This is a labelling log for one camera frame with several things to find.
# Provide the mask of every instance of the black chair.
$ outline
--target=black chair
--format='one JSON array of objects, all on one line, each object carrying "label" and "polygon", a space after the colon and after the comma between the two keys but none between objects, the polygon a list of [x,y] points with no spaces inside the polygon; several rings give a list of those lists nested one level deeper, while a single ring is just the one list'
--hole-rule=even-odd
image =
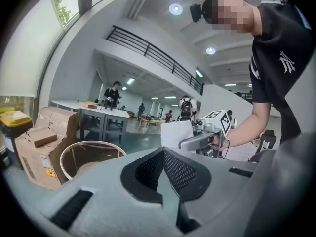
[{"label": "black chair", "polygon": [[[275,137],[275,132],[272,130],[266,130],[265,133],[262,134],[262,136],[261,136],[260,145],[259,145],[256,153],[260,152],[262,149],[272,149],[276,140],[277,140],[277,138]],[[265,147],[262,148],[264,142],[268,143],[268,146],[266,148]]]}]

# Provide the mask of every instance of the black metal railing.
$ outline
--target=black metal railing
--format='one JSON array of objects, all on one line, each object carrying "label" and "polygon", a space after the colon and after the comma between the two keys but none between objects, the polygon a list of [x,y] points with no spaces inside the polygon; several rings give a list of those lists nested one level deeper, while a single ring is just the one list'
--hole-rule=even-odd
[{"label": "black metal railing", "polygon": [[158,47],[150,44],[145,39],[121,28],[113,26],[107,40],[116,44],[125,46],[146,58],[161,65],[179,79],[188,84],[191,88],[196,90],[199,94],[203,95],[204,83],[201,84],[195,79],[185,68],[172,59],[165,52],[161,51]]}]

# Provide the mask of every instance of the ceiling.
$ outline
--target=ceiling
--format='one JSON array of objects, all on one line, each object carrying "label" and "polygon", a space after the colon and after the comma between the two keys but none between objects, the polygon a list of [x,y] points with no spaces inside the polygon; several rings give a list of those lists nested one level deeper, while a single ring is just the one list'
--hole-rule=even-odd
[{"label": "ceiling", "polygon": [[[127,63],[110,58],[106,55],[98,54],[102,60],[103,70],[107,84],[112,85],[113,82],[119,81],[123,86],[127,87],[127,92],[143,96],[146,99],[158,97],[161,104],[179,104],[180,98],[185,93],[175,86],[155,77],[147,72],[135,68]],[[135,81],[131,85],[127,85],[127,81],[134,78]],[[165,99],[165,96],[175,96],[176,99]]]},{"label": "ceiling", "polygon": [[[261,0],[246,0],[252,5],[259,5]],[[175,16],[169,12],[169,6],[178,3],[183,13]],[[139,15],[155,21],[173,36],[181,34],[196,49],[197,53],[209,64],[215,75],[215,81],[223,86],[228,83],[248,84],[249,61],[251,58],[251,34],[240,34],[228,30],[213,29],[204,19],[194,23],[189,6],[200,0],[146,0]],[[216,49],[214,55],[206,54],[206,49]]]}]

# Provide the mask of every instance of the warning label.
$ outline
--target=warning label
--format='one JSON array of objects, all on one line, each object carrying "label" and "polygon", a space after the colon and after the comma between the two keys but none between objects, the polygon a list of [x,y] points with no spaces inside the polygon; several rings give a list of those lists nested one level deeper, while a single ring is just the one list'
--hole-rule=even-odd
[{"label": "warning label", "polygon": [[44,168],[46,171],[46,174],[48,176],[52,176],[52,177],[56,177],[54,170],[50,169],[50,168]]}]

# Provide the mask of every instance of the yellow trash bin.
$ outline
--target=yellow trash bin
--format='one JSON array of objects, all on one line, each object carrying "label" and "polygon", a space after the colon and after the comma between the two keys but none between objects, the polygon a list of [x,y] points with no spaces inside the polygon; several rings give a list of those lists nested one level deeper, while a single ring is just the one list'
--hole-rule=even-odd
[{"label": "yellow trash bin", "polygon": [[23,170],[14,139],[33,127],[32,119],[21,111],[8,111],[0,114],[0,129],[10,162]]}]

